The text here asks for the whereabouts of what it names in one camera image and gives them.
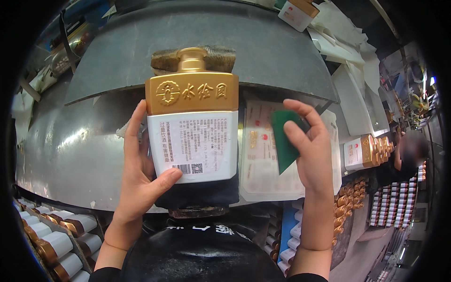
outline barcode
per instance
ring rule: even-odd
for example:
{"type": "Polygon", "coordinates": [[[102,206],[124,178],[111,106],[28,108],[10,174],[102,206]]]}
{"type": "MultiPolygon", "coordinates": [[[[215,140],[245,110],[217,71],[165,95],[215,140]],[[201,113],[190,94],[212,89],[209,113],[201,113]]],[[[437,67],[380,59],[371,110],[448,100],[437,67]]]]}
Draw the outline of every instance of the barcode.
{"type": "Polygon", "coordinates": [[[172,165],[172,167],[180,169],[183,174],[191,174],[191,167],[189,164],[186,165],[172,165]]]}

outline green plastic scraper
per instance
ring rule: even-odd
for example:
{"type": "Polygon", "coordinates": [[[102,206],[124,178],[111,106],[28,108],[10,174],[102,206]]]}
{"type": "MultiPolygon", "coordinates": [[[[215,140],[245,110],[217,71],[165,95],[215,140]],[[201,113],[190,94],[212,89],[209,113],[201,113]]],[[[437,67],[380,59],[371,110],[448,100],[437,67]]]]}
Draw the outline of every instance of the green plastic scraper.
{"type": "Polygon", "coordinates": [[[272,130],[276,139],[277,161],[279,163],[279,175],[282,174],[298,157],[298,150],[291,144],[283,131],[283,125],[294,121],[304,132],[310,129],[310,124],[301,119],[294,111],[275,111],[271,115],[272,130]]]}

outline person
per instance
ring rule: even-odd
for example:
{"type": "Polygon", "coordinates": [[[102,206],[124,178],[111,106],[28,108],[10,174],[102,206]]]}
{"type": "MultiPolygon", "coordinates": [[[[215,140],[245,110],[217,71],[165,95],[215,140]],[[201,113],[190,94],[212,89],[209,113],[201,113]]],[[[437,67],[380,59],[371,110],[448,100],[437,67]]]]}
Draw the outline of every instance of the person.
{"type": "Polygon", "coordinates": [[[409,181],[428,157],[428,141],[417,130],[397,134],[395,143],[395,151],[388,161],[375,167],[378,188],[390,185],[393,182],[409,181]]]}
{"type": "MultiPolygon", "coordinates": [[[[292,121],[284,124],[285,134],[299,150],[300,157],[296,164],[299,178],[305,186],[301,243],[287,281],[323,282],[329,278],[334,230],[330,139],[319,114],[311,106],[291,99],[285,99],[284,106],[305,117],[312,126],[305,134],[292,121]]],[[[142,100],[125,132],[120,200],[106,230],[105,240],[89,281],[285,281],[283,273],[263,250],[243,234],[221,225],[216,226],[216,232],[210,228],[207,239],[190,239],[189,243],[175,240],[185,240],[188,235],[176,237],[175,234],[195,231],[197,234],[207,234],[202,229],[210,226],[166,228],[146,241],[146,244],[150,244],[150,251],[141,251],[141,256],[137,259],[133,259],[133,255],[129,256],[131,248],[134,252],[140,252],[142,244],[136,241],[141,234],[143,214],[182,176],[179,169],[171,168],[154,181],[150,180],[153,164],[147,157],[147,145],[144,142],[138,143],[138,129],[145,112],[146,101],[142,100]],[[202,244],[205,247],[192,246],[202,244]],[[180,248],[193,250],[181,251],[180,248]],[[210,250],[208,255],[204,255],[206,250],[210,250]],[[212,260],[211,256],[216,254],[225,254],[220,260],[222,262],[224,257],[232,259],[221,263],[222,271],[215,273],[211,268],[216,260],[212,260]],[[192,260],[188,263],[187,257],[194,257],[196,264],[192,260]],[[240,272],[238,268],[244,268],[244,271],[240,272]]]]}

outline qr code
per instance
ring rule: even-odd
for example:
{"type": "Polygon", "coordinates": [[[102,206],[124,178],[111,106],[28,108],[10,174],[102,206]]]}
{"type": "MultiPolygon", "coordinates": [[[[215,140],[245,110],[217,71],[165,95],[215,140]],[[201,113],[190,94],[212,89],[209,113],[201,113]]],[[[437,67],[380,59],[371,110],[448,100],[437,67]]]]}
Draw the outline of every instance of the qr code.
{"type": "Polygon", "coordinates": [[[193,172],[193,174],[203,173],[202,164],[201,163],[192,163],[191,164],[191,171],[193,172]]]}

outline liquor bottle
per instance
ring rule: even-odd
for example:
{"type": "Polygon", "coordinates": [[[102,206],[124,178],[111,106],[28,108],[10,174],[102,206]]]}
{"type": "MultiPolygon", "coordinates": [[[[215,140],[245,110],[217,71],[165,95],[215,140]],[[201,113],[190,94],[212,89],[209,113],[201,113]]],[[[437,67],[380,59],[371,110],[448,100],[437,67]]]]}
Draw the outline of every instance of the liquor bottle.
{"type": "Polygon", "coordinates": [[[177,183],[237,173],[238,76],[205,70],[202,48],[185,48],[177,72],[146,81],[147,123],[156,175],[177,167],[177,183]]]}

